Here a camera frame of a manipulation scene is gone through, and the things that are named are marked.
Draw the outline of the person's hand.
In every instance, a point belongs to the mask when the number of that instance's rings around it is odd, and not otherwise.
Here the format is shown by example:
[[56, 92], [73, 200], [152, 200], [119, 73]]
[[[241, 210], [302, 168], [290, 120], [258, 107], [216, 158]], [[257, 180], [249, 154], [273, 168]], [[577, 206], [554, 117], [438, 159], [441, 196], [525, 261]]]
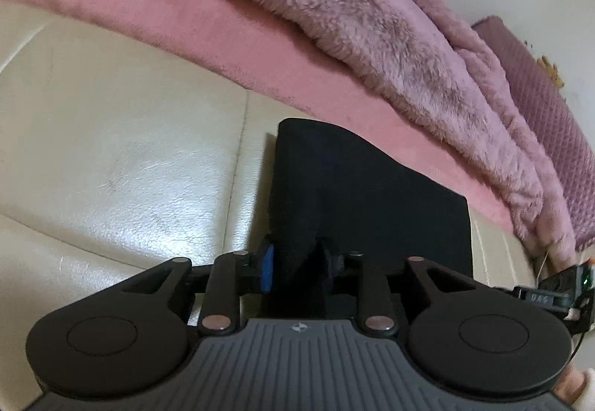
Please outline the person's hand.
[[580, 371], [568, 364], [555, 386], [555, 395], [577, 411], [595, 411], [594, 370]]

